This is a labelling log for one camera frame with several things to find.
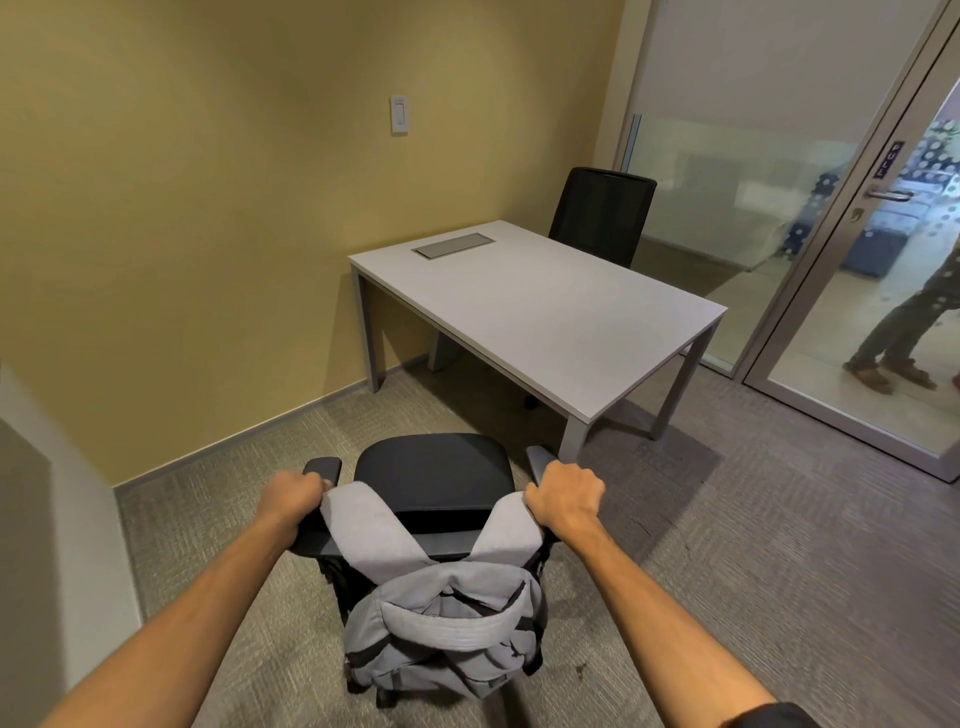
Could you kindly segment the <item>person's right hand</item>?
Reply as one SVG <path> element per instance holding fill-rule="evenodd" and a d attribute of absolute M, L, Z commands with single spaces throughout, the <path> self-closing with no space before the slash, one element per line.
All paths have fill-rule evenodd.
<path fill-rule="evenodd" d="M 549 465 L 572 466 L 572 517 L 565 530 L 544 529 L 550 531 L 570 549 L 577 551 L 583 544 L 597 537 L 603 530 L 598 512 L 606 486 L 588 468 L 582 468 L 575 464 L 564 464 L 557 460 L 547 466 Z"/>

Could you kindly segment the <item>person's left hand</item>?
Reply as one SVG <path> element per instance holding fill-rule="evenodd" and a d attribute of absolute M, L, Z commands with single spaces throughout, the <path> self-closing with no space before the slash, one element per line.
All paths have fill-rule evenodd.
<path fill-rule="evenodd" d="M 303 522 L 297 519 L 297 479 L 300 476 L 318 476 L 318 473 L 277 472 L 261 492 L 253 519 L 258 528 L 270 531 L 284 549 L 293 545 Z"/>

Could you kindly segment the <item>black office chair with armrests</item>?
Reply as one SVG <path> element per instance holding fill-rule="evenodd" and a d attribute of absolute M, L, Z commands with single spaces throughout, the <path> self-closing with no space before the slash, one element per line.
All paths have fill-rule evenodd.
<path fill-rule="evenodd" d="M 496 502 L 513 492 L 521 492 L 515 487 L 506 448 L 494 438 L 477 433 L 396 436 L 376 442 L 361 452 L 351 482 L 338 484 L 341 469 L 342 461 L 338 457 L 327 456 L 310 460 L 303 473 L 316 473 L 333 482 L 333 488 L 354 481 L 366 483 L 438 562 L 465 558 Z M 558 539 L 540 528 L 545 547 L 540 561 L 533 565 L 533 572 L 546 596 L 542 576 Z M 321 576 L 333 589 L 344 636 L 351 610 L 372 592 L 373 583 L 347 565 L 332 541 L 320 509 L 300 524 L 290 552 L 317 563 Z M 345 650 L 343 672 L 348 692 L 361 695 L 373 691 L 379 710 L 394 708 L 407 696 L 467 698 L 449 691 L 393 694 L 373 688 L 365 691 L 352 688 L 346 674 Z"/>

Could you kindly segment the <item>person's left forearm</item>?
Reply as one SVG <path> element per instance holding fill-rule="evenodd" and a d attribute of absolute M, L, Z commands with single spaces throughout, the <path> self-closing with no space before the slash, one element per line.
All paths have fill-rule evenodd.
<path fill-rule="evenodd" d="M 191 728 L 296 526 L 257 516 L 173 602 L 75 685 L 39 728 Z"/>

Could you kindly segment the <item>person's right forearm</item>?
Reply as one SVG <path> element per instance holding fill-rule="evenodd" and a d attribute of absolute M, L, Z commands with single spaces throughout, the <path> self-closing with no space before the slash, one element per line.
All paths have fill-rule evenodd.
<path fill-rule="evenodd" d="M 550 529 L 582 561 L 666 728 L 723 728 L 773 705 L 762 683 L 606 531 L 597 516 Z"/>

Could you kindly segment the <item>grey backpack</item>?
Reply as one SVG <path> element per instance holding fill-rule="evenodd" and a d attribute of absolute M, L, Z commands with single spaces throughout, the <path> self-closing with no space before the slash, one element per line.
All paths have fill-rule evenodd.
<path fill-rule="evenodd" d="M 369 485 L 329 491 L 319 512 L 345 563 L 373 585 L 343 628 L 348 685 L 483 699 L 543 665 L 548 605 L 534 564 L 544 530 L 523 493 L 498 499 L 470 552 L 439 562 Z"/>

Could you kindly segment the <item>white rectangular table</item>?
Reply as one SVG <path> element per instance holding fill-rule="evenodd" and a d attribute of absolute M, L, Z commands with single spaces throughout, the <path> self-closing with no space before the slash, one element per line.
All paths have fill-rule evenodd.
<path fill-rule="evenodd" d="M 471 233 L 495 242 L 436 260 L 412 250 Z M 369 286 L 435 329 L 432 370 L 455 343 L 565 415 L 566 464 L 596 422 L 688 349 L 649 430 L 662 438 L 727 311 L 505 221 L 363 251 L 349 264 L 372 393 L 380 372 Z"/>

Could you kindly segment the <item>black mesh-back chair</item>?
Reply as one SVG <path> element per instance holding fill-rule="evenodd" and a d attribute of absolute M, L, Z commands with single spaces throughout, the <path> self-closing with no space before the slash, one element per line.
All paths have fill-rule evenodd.
<path fill-rule="evenodd" d="M 572 168 L 547 237 L 630 268 L 658 183 L 593 167 Z"/>

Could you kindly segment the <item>black sleeve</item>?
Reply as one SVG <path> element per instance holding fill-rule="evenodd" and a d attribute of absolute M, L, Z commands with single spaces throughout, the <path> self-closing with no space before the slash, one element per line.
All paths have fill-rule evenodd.
<path fill-rule="evenodd" d="M 719 728 L 822 728 L 801 706 L 776 702 L 757 706 L 725 721 Z"/>

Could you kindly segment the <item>frosted glass partition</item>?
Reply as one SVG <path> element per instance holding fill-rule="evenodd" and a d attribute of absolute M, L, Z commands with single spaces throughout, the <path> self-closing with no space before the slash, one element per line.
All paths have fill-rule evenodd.
<path fill-rule="evenodd" d="M 653 0 L 626 170 L 657 183 L 635 270 L 726 308 L 734 374 L 946 0 Z"/>

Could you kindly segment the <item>blue sofa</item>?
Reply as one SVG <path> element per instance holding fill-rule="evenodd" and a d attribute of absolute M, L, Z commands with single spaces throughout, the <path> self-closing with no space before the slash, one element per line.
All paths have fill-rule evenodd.
<path fill-rule="evenodd" d="M 893 211 L 873 213 L 840 268 L 875 281 L 885 278 L 918 225 L 915 217 Z"/>

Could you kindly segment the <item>glass door with metal frame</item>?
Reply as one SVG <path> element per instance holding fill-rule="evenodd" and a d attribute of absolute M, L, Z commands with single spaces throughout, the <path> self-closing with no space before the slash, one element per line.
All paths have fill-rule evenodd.
<path fill-rule="evenodd" d="M 884 179 L 873 178 L 894 140 L 905 145 Z M 865 199 L 870 186 L 914 192 L 911 202 Z M 880 280 L 841 263 L 872 215 L 918 224 Z M 923 288 L 960 236 L 960 0 L 943 0 L 875 129 L 842 178 L 784 290 L 746 383 L 789 407 L 945 482 L 960 482 L 960 310 L 942 314 L 913 358 L 936 391 L 880 369 L 893 394 L 843 370 L 900 303 Z"/>

